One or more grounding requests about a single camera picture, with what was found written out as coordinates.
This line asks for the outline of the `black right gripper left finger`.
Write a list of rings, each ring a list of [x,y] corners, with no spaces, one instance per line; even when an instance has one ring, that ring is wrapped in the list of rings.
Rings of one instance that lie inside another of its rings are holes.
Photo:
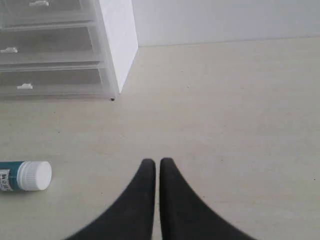
[[[156,164],[146,158],[126,189],[97,219],[69,240],[150,240],[153,234]]]

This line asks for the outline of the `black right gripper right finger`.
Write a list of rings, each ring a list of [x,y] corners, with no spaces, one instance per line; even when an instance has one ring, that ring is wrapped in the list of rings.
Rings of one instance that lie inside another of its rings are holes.
[[[160,161],[159,213],[164,240],[252,240],[194,192],[172,158]]]

